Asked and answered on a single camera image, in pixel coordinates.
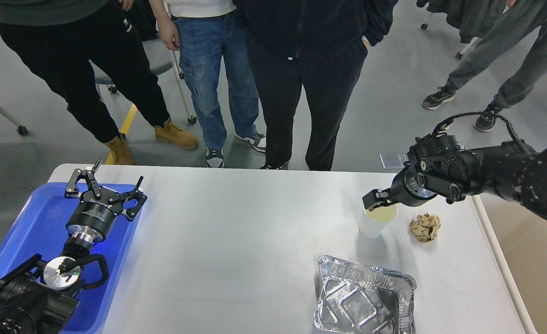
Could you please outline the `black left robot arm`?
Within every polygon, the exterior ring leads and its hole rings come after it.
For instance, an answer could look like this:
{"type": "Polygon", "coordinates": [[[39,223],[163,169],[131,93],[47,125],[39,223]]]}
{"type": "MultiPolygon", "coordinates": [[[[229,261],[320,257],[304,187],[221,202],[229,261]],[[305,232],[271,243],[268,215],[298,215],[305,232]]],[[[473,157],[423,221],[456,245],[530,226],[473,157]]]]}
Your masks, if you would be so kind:
{"type": "Polygon", "coordinates": [[[140,210],[135,186],[91,167],[29,197],[0,246],[0,334],[93,334],[104,322],[140,210]]]}

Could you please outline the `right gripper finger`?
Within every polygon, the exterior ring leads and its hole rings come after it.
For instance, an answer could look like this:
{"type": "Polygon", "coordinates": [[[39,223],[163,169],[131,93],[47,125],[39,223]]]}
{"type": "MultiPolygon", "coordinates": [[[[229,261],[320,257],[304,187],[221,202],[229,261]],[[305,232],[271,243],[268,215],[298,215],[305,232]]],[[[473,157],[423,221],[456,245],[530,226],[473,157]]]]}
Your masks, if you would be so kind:
{"type": "Polygon", "coordinates": [[[363,206],[367,211],[373,211],[379,207],[388,207],[397,203],[397,200],[387,189],[373,189],[363,196],[363,206]]]}

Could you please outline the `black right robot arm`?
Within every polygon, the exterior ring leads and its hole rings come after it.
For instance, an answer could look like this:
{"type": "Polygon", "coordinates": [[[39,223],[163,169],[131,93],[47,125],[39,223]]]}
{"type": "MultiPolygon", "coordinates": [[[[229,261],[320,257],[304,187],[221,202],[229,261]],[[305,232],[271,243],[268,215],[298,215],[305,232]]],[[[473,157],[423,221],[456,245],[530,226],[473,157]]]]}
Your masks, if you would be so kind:
{"type": "Polygon", "coordinates": [[[416,137],[391,187],[364,195],[364,208],[373,211],[398,203],[418,207],[437,195],[451,204],[490,193],[547,220],[547,148],[536,152],[504,120],[511,141],[466,149],[457,136],[447,134],[455,119],[450,116],[432,133],[416,137]]]}

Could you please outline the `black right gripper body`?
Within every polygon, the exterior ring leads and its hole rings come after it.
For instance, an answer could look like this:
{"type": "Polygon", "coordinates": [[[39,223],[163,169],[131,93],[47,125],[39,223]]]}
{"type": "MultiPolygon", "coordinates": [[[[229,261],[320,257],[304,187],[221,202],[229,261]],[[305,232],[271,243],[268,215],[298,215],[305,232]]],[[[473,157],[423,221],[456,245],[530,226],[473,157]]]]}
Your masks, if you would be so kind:
{"type": "Polygon", "coordinates": [[[437,197],[438,194],[420,186],[416,176],[416,171],[407,166],[394,177],[388,191],[389,205],[401,203],[409,207],[418,207],[437,197]]]}

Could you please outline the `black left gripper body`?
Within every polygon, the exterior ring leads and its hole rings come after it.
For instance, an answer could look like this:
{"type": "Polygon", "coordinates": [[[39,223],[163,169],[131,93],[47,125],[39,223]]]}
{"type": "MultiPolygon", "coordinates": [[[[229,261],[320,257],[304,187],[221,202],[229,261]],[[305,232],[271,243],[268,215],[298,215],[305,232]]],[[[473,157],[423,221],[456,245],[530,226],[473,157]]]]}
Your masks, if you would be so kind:
{"type": "Polygon", "coordinates": [[[106,239],[117,216],[123,211],[123,203],[134,199],[123,198],[109,203],[119,193],[106,186],[100,187],[101,198],[96,199],[92,190],[83,193],[83,198],[66,224],[69,237],[82,238],[88,243],[99,243],[106,239]]]}

